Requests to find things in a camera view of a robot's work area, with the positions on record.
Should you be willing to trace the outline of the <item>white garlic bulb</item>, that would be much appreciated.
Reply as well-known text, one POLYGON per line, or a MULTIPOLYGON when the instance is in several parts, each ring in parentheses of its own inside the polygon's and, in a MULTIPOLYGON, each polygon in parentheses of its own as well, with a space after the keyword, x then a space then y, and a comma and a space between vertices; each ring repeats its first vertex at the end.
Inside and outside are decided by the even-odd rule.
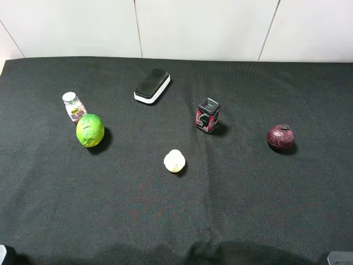
POLYGON ((174 149, 165 156, 163 162, 169 172, 178 173, 184 168, 186 159, 179 150, 174 149))

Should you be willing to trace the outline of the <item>small white-capped candy bottle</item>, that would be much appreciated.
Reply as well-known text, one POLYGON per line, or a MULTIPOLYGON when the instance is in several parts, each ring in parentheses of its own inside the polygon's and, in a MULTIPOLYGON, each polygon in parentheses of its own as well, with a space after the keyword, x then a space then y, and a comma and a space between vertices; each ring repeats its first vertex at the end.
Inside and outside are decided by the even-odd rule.
POLYGON ((83 103, 79 100, 75 92, 67 92, 62 96, 66 112, 72 122, 77 125, 79 120, 87 114, 87 110, 83 103))

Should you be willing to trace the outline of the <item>black and white eraser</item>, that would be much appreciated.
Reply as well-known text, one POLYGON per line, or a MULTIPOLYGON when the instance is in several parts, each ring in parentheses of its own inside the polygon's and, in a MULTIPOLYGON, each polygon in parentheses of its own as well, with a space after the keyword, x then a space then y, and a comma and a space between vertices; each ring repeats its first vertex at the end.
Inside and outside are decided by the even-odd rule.
POLYGON ((170 83, 170 74, 158 68, 153 69, 134 91, 134 99, 144 104, 153 104, 170 83))

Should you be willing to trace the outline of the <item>dark red mangosteen fruit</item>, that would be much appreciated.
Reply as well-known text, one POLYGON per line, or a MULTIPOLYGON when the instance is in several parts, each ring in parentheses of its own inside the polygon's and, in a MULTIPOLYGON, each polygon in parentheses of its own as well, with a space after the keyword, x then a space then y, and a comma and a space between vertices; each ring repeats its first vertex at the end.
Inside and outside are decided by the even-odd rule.
POLYGON ((289 125, 275 125, 266 135, 268 145, 274 150, 287 150, 295 141, 294 133, 289 125))

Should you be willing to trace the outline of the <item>grey device bottom left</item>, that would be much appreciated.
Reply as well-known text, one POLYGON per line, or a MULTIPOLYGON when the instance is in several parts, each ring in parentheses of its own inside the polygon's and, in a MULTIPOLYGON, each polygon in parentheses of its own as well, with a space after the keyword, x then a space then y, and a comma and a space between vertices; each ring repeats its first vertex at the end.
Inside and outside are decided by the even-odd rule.
POLYGON ((7 257, 7 249, 5 245, 0 245, 0 265, 4 265, 7 257))

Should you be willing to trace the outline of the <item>black red patterned box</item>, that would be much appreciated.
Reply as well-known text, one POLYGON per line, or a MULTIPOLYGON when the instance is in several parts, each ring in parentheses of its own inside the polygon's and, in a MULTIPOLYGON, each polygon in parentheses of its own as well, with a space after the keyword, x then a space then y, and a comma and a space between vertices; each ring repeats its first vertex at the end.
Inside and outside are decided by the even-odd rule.
POLYGON ((216 128, 219 112, 220 104, 211 98, 206 98, 197 108, 195 126, 205 133, 212 133, 216 128))

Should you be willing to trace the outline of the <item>green lime fruit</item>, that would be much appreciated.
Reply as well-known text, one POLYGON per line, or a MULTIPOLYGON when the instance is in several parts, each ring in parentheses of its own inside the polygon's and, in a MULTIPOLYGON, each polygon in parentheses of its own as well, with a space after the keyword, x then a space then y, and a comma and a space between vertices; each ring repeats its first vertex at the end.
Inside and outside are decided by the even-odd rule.
POLYGON ((86 148, 98 145, 104 137, 104 132, 104 122, 95 114, 82 116, 76 126, 77 139, 86 148))

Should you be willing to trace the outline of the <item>black table cloth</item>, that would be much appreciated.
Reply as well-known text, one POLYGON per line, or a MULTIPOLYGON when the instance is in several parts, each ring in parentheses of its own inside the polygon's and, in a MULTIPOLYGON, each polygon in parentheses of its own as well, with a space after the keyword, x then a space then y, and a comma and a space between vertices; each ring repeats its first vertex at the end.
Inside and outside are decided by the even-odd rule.
POLYGON ((352 64, 58 57, 1 74, 1 243, 18 264, 316 264, 352 250, 352 64), (134 91, 155 68, 153 104, 134 91), (105 125, 90 148, 62 96, 105 125), (216 128, 195 126, 220 104, 216 128), (274 150, 275 125, 295 141, 274 150), (179 150, 178 173, 164 158, 179 150))

